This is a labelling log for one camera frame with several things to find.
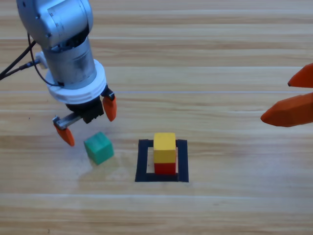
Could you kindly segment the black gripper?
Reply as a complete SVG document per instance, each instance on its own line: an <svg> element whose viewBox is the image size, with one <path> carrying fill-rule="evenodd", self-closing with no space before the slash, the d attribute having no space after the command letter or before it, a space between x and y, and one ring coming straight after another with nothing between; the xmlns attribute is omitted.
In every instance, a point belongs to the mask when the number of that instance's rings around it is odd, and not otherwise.
<svg viewBox="0 0 313 235"><path fill-rule="evenodd" d="M88 124L104 113L106 113L108 120L112 122L117 114L116 97L108 85L105 86L102 93L95 99L83 104L67 104L66 106L72 113L64 118L56 116L53 119L53 124L59 136L70 146L75 145L74 137L68 129L70 125L80 119Z"/></svg>

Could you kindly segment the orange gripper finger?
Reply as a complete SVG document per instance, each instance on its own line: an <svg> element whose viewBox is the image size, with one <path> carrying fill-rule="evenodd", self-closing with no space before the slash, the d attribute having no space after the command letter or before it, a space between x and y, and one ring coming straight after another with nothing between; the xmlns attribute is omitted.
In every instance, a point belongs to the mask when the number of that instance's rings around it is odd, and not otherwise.
<svg viewBox="0 0 313 235"><path fill-rule="evenodd" d="M313 93L297 95L276 102L261 121L273 126L293 127L313 122Z"/></svg>
<svg viewBox="0 0 313 235"><path fill-rule="evenodd" d="M305 65L288 82L290 87L312 88L313 87L313 64Z"/></svg>

